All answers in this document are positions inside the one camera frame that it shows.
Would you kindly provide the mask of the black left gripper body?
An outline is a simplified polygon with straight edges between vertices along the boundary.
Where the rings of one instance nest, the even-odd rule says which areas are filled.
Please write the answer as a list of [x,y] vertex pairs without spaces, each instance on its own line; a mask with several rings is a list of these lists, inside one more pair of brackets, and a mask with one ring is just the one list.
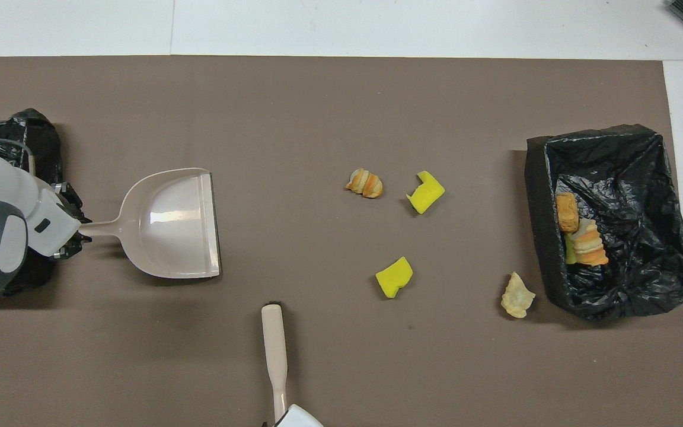
[[[74,190],[74,187],[71,186],[71,184],[67,181],[63,182],[57,182],[53,185],[53,189],[57,197],[59,198],[59,206],[62,208],[63,211],[65,211],[66,214],[68,214],[70,217],[75,219],[71,214],[68,213],[68,205],[76,205],[79,206],[79,208],[82,208],[83,202],[81,198],[78,196],[78,193]],[[70,259],[72,256],[78,254],[81,252],[83,249],[83,245],[65,245],[60,247],[59,251],[57,251],[53,257],[54,259],[57,260],[66,260]]]

